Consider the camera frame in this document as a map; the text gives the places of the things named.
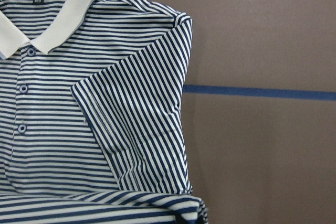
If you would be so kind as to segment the navy white striped polo shirt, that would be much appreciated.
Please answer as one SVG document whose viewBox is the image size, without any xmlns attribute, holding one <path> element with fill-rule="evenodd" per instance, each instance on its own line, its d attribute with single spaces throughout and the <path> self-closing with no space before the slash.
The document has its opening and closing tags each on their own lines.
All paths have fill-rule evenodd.
<svg viewBox="0 0 336 224">
<path fill-rule="evenodd" d="M 191 17 L 157 2 L 1 0 L 1 223 L 207 223 L 191 46 Z"/>
</svg>

